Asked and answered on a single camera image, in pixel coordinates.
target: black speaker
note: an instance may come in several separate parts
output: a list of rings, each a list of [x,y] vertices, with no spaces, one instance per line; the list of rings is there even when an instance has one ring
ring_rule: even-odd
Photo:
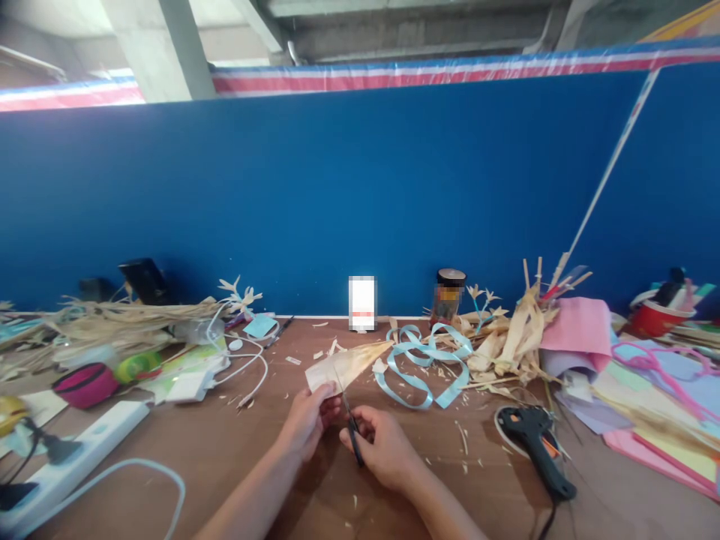
[[[125,280],[146,305],[174,305],[165,278],[152,259],[133,259],[118,266]]]
[[[113,286],[104,277],[88,277],[79,281],[80,300],[107,302],[113,297]]]

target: hand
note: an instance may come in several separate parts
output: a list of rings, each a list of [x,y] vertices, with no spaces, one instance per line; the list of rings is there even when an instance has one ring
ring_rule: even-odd
[[[418,467],[424,467],[403,428],[389,412],[367,405],[356,407],[352,415],[358,420],[360,434],[355,439],[367,468],[386,488],[403,491]],[[353,451],[347,428],[340,432],[340,441]]]
[[[340,416],[341,399],[331,397],[334,393],[334,382],[320,386],[314,394],[309,388],[300,391],[292,400],[276,444],[298,453],[304,462],[309,461],[325,429]]]

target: left hand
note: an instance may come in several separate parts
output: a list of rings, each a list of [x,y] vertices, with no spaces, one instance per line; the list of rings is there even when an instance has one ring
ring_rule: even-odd
[[[340,416],[342,400],[331,397],[334,393],[334,382],[320,386],[314,394],[309,388],[300,391],[292,400],[277,444],[288,452],[299,453],[304,462],[309,461],[325,429]]]

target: phone charger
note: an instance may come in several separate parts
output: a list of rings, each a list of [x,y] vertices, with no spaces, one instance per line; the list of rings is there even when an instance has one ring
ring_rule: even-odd
[[[205,394],[212,388],[211,370],[183,373],[178,375],[165,401],[167,403],[193,403],[205,399]]]

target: brown table surface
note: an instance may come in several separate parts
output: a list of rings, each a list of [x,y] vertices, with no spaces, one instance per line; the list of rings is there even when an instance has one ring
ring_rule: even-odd
[[[313,354],[327,351],[335,336],[342,346],[350,348],[384,339],[387,329],[381,325],[378,332],[356,334],[347,330],[347,321],[342,319],[330,320],[325,327],[312,327],[321,322],[295,320],[265,353],[271,362],[268,379],[251,409],[238,414],[227,401],[257,384],[263,372],[260,362],[211,390],[202,403],[165,404],[152,409],[91,476],[128,458],[147,458],[171,467],[187,486],[174,538],[190,538],[273,443],[291,397],[305,386],[304,370],[315,362]],[[427,323],[419,325],[426,332]],[[285,361],[286,356],[302,360],[302,365]],[[416,368],[405,361],[403,369],[412,373]],[[4,387],[4,393],[37,391],[56,377],[46,373],[21,379]],[[423,377],[429,379],[436,395],[449,384],[436,370]],[[400,382],[398,377],[388,376],[388,384],[396,392],[411,395],[413,403],[423,401],[420,391],[403,388]],[[529,389],[545,400],[542,385],[533,383]],[[351,407],[369,404],[392,411],[418,453],[430,461],[431,469],[490,539],[537,537],[548,518],[550,500],[530,461],[503,450],[493,414],[508,403],[504,398],[470,391],[467,404],[458,398],[448,409],[433,404],[427,411],[414,411],[385,395],[369,368],[349,386],[346,395]],[[123,398],[146,397],[144,392],[133,391]],[[78,434],[113,403],[102,403],[88,412],[66,409],[47,428],[58,435]],[[456,420],[468,432],[467,456]],[[341,427],[331,427],[322,439],[268,537],[429,539],[406,500],[380,486],[366,469],[358,469],[354,457],[338,441]],[[559,415],[557,436],[572,457],[565,472],[577,486],[578,495],[559,507],[548,538],[698,540],[720,536],[720,511],[713,501],[616,454],[569,412]],[[0,461],[0,474],[15,462],[12,455]],[[44,457],[33,458],[19,479],[28,478],[44,462]],[[357,508],[353,495],[358,497]],[[177,488],[164,475],[138,466],[126,467],[103,480],[32,538],[162,539],[176,500]]]

